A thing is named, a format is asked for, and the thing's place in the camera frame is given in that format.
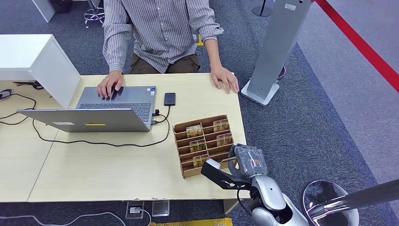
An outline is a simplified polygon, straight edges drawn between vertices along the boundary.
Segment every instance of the power socket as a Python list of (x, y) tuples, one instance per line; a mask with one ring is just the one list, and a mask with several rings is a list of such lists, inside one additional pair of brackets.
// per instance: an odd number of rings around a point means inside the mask
[(129, 208), (129, 213), (139, 213), (141, 211), (140, 207), (130, 207)]
[(142, 219), (144, 216), (144, 201), (128, 201), (126, 219)]

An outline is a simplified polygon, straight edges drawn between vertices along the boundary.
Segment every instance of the robotic hand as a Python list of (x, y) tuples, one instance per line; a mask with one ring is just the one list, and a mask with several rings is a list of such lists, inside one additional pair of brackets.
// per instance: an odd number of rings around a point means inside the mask
[(208, 159), (201, 174), (222, 189), (249, 190), (252, 220), (257, 226), (308, 226), (309, 223), (291, 200), (280, 191), (276, 181), (267, 176), (261, 150), (247, 145), (233, 145), (228, 157), (237, 157), (239, 168), (229, 162), (232, 175), (220, 170), (220, 164)]

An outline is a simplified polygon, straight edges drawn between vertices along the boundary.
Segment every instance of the brown pants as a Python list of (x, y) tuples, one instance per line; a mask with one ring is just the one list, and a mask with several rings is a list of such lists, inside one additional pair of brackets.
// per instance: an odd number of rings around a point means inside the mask
[[(199, 65), (197, 54), (193, 54), (180, 58), (174, 64), (169, 65), (165, 73), (197, 73)], [(159, 72), (147, 61), (133, 54), (130, 74), (159, 74)]]

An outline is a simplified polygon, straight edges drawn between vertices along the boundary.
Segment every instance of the finger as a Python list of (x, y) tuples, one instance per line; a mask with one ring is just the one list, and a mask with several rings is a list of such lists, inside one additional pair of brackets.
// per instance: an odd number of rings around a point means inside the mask
[(102, 98), (107, 97), (107, 89), (106, 89), (106, 84), (108, 80), (105, 78), (101, 83), (100, 83), (100, 93), (102, 95)]
[(238, 93), (238, 91), (239, 91), (238, 79), (237, 79), (236, 76), (234, 76), (234, 79), (236, 81), (236, 87), (237, 87), (237, 91), (236, 92)]
[(113, 81), (113, 80), (108, 80), (108, 83), (107, 83), (107, 97), (110, 97), (111, 96), (111, 89), (112, 89), (112, 85), (114, 84), (115, 82)]
[(217, 77), (216, 76), (211, 76), (211, 77), (212, 77), (213, 84), (216, 86), (216, 88), (220, 89), (220, 83), (217, 80)]
[(104, 84), (101, 84), (100, 89), (101, 89), (102, 98), (106, 98), (107, 97), (107, 88), (106, 88), (106, 86)]
[(116, 86), (115, 86), (115, 90), (119, 91), (121, 86), (122, 86), (122, 79), (118, 79), (118, 82), (116, 83)]
[(223, 84), (224, 84), (224, 87), (226, 88), (227, 94), (230, 94), (230, 83), (227, 80), (227, 78), (223, 79)]
[(231, 87), (233, 88), (234, 92), (237, 93), (237, 85), (236, 85), (236, 80), (234, 79), (234, 77), (228, 77), (227, 80), (229, 81), (229, 83), (231, 84)]
[(238, 85), (238, 81), (236, 81), (236, 87), (237, 87), (237, 91), (236, 91), (236, 93), (238, 93), (238, 91), (239, 91), (239, 85)]
[(100, 85), (97, 86), (97, 88), (96, 88), (96, 93), (97, 93), (97, 95), (98, 95), (99, 97), (101, 97), (101, 95), (100, 95)]

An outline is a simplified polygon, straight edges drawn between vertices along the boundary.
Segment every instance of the light wooden table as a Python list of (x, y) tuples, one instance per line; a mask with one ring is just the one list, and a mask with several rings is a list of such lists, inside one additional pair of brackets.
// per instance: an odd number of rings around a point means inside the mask
[[(84, 87), (96, 86), (104, 76), (83, 76), (70, 108), (74, 108)], [(223, 199), (225, 212), (236, 205), (236, 191), (223, 190), (202, 175), (183, 179), (172, 126), (210, 116), (226, 114), (236, 143), (245, 144), (237, 94), (216, 89), (209, 74), (125, 75), (124, 86), (157, 86), (155, 108), (166, 114), (164, 93), (176, 93), (171, 107), (168, 139), (158, 145), (111, 147), (85, 143), (54, 143), (28, 199), (29, 202), (109, 200), (207, 200)], [(84, 139), (114, 144), (149, 144), (162, 140), (166, 123), (152, 126), (149, 133), (65, 133), (57, 140)], [(44, 138), (52, 139), (39, 129)], [(248, 198), (248, 192), (241, 192)]]
[[(0, 91), (12, 88), (16, 93), (38, 100), (37, 108), (61, 108), (45, 90), (32, 86), (17, 87), (9, 81), (0, 81)], [(0, 117), (15, 113), (17, 109), (29, 108), (33, 101), (19, 96), (0, 101)], [(17, 114), (0, 121), (14, 123), (24, 119)], [(58, 132), (51, 126), (38, 122), (37, 128), (43, 136), (54, 139)], [(52, 143), (38, 138), (27, 119), (15, 126), (0, 124), (0, 202), (25, 202), (28, 200), (41, 167)]]

